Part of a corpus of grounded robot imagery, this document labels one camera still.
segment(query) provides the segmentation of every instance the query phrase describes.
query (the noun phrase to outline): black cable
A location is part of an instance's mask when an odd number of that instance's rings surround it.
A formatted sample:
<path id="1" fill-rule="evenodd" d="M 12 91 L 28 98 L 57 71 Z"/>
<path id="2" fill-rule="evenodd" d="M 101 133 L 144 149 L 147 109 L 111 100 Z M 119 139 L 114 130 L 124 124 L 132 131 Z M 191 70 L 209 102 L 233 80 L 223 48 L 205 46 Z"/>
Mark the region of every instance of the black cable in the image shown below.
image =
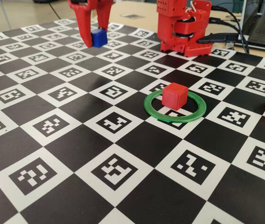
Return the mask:
<path id="1" fill-rule="evenodd" d="M 61 17 L 58 16 L 58 14 L 57 14 L 56 11 L 54 10 L 54 8 L 53 8 L 52 5 L 50 4 L 50 2 L 48 2 L 48 3 L 49 3 L 49 5 L 50 5 L 50 7 L 52 8 L 52 10 L 54 11 L 54 13 L 57 15 L 58 19 L 60 20 Z"/>
<path id="2" fill-rule="evenodd" d="M 238 25 L 238 28 L 239 28 L 239 35 L 240 35 L 240 40 L 241 40 L 241 43 L 243 45 L 243 48 L 244 48 L 244 51 L 246 54 L 249 54 L 250 53 L 250 50 L 249 50 L 249 46 L 247 44 L 247 41 L 245 41 L 244 39 L 244 35 L 242 33 L 242 29 L 240 27 L 240 24 L 239 24 L 239 21 L 238 19 L 234 16 L 233 13 L 231 13 L 229 10 L 227 10 L 226 8 L 224 7 L 221 7 L 221 6 L 212 6 L 211 7 L 211 10 L 215 10 L 215 11 L 222 11 L 222 12 L 226 12 L 226 13 L 229 13 L 233 18 L 234 20 L 237 22 L 237 25 Z"/>

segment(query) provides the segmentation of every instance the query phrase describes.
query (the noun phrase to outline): checkerboard mat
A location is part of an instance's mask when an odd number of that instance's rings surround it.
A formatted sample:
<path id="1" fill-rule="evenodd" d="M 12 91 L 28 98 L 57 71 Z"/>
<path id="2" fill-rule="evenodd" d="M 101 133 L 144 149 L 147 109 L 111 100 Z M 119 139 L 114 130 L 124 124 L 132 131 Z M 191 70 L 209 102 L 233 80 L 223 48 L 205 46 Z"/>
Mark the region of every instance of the checkerboard mat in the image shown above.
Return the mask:
<path id="1" fill-rule="evenodd" d="M 99 49 L 69 19 L 0 33 L 0 224 L 265 223 L 265 58 L 187 58 L 109 27 Z M 202 118 L 145 112 L 172 82 L 205 100 Z"/>

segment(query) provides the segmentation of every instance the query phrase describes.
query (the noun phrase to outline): laptop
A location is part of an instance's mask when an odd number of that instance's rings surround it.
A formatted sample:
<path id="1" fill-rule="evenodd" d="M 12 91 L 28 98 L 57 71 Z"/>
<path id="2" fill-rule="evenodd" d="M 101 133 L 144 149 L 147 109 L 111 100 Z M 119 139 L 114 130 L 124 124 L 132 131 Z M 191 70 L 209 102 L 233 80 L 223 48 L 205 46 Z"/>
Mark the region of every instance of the laptop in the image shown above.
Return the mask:
<path id="1" fill-rule="evenodd" d="M 240 25 L 248 44 L 265 49 L 265 0 L 244 0 Z"/>

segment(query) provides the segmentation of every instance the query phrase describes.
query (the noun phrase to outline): green ring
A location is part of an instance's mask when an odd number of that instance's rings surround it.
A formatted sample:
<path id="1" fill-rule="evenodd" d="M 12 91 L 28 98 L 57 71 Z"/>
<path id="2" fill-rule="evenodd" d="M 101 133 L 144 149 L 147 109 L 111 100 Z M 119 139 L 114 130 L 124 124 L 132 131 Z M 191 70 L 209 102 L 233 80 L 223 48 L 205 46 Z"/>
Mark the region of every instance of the green ring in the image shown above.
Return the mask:
<path id="1" fill-rule="evenodd" d="M 187 116 L 183 116 L 183 117 L 173 117 L 173 116 L 169 116 L 169 115 L 164 115 L 162 113 L 157 112 L 153 107 L 152 107 L 152 100 L 159 96 L 162 95 L 162 91 L 163 90 L 157 90 L 155 92 L 152 92 L 151 94 L 149 94 L 144 102 L 143 102 L 143 106 L 146 110 L 146 112 L 157 118 L 158 120 L 162 120 L 162 121 L 166 121 L 166 122 L 171 122 L 171 123 L 187 123 L 187 122 L 191 122 L 194 120 L 199 119 L 200 117 L 202 117 L 207 109 L 206 103 L 205 101 L 199 97 L 197 94 L 193 93 L 193 92 L 188 92 L 188 96 L 195 100 L 196 103 L 198 104 L 198 109 L 195 113 L 187 115 Z"/>

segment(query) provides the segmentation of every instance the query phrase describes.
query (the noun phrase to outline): blue cube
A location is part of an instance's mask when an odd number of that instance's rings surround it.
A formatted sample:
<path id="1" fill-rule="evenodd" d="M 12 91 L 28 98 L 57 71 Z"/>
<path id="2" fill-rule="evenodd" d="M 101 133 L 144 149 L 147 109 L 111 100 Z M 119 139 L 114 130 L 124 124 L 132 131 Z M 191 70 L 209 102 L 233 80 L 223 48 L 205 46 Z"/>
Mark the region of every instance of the blue cube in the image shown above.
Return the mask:
<path id="1" fill-rule="evenodd" d="M 92 33 L 92 42 L 93 47 L 100 48 L 103 45 L 107 44 L 107 34 L 104 29 L 94 29 L 91 31 Z"/>

